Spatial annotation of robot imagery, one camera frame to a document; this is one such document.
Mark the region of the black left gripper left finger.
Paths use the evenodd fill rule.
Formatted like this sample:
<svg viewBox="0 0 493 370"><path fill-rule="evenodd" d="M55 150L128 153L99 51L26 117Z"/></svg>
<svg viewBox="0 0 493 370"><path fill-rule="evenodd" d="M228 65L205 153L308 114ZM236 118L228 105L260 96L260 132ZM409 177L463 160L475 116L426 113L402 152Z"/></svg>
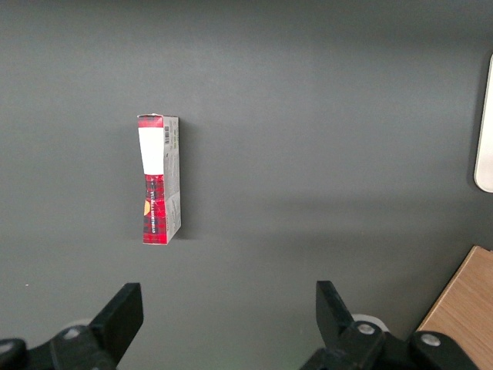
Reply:
<svg viewBox="0 0 493 370"><path fill-rule="evenodd" d="M127 283L87 324L72 325L44 344L1 340L2 369L116 369L143 325L139 283Z"/></svg>

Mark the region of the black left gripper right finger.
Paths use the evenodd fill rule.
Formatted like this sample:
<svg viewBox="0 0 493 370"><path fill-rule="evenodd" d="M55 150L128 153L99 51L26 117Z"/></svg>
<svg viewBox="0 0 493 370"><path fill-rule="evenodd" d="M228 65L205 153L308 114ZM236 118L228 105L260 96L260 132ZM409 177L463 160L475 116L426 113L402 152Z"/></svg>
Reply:
<svg viewBox="0 0 493 370"><path fill-rule="evenodd" d="M416 331L396 338L368 320L356 320L331 281L316 283L317 327L324 347L302 369L476 369L449 336Z"/></svg>

